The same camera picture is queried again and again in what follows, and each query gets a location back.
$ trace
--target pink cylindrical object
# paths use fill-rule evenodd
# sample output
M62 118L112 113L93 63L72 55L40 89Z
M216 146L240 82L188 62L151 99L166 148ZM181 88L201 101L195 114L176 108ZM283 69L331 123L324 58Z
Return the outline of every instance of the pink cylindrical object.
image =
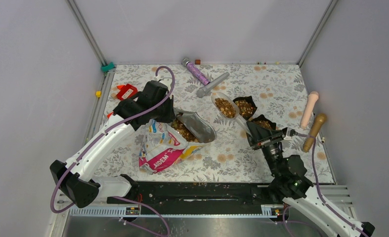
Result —
M309 119L311 118L313 107L315 106L315 102L318 100L319 95L318 92L313 91L308 96L308 103L306 104L305 112L303 113L301 120L301 128L305 129L308 126Z
M203 85L207 85L210 83L210 81L207 79L207 77L198 69L196 66L188 60L188 58L184 58L181 62L182 65L184 65L191 74L195 78L197 78Z

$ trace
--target floral tablecloth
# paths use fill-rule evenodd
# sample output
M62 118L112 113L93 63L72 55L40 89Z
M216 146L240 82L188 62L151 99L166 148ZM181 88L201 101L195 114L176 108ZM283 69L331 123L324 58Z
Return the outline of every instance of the floral tablecloth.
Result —
M130 83L142 90L146 82L155 76L160 65L118 65L104 114L112 112L119 100L117 85ZM96 176L127 174L138 181L195 181L195 182L266 182L273 179L260 150L253 151L248 145L245 132L232 121L223 118L214 107L210 94L203 98L196 91L203 86L182 65L167 65L176 77L174 106L197 112L216 130L217 138L188 160L157 173L147 174L138 167L138 155L145 130L141 127L135 134L120 144L96 171ZM302 113L307 102L303 78L297 65L200 65L199 69L210 78L222 73L230 76L214 88L231 99L252 95L258 109L254 118L264 114L276 122L279 128L290 127L301 133ZM170 77L167 70L159 75ZM316 170L319 182L333 183L326 154L320 142L315 150ZM308 170L307 178L315 181L311 165L311 153L301 151L304 139L294 137L284 144L284 157L301 156Z

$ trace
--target white wall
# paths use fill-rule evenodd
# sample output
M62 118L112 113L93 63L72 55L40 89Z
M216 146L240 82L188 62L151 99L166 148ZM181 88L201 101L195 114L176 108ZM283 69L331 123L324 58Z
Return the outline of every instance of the white wall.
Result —
M334 171L375 236L389 236L389 0L339 1L303 66Z
M0 237L45 234L49 166L82 145L99 66L65 1L0 0Z
M330 0L76 0L107 60L299 60Z

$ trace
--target purple glitter microphone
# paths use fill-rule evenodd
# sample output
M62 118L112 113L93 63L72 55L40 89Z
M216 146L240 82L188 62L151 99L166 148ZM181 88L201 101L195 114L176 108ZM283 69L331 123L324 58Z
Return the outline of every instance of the purple glitter microphone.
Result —
M210 83L207 77L199 69L197 69L196 66L192 62L190 62L188 58L184 58L181 64L185 66L195 78L197 78L201 83L203 83L203 85L207 85Z

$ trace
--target teal object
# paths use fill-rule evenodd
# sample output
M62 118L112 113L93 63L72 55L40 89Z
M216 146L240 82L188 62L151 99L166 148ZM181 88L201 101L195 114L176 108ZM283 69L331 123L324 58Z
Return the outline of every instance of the teal object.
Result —
M107 66L101 67L102 72L108 72L110 69L115 68L114 63L110 62Z

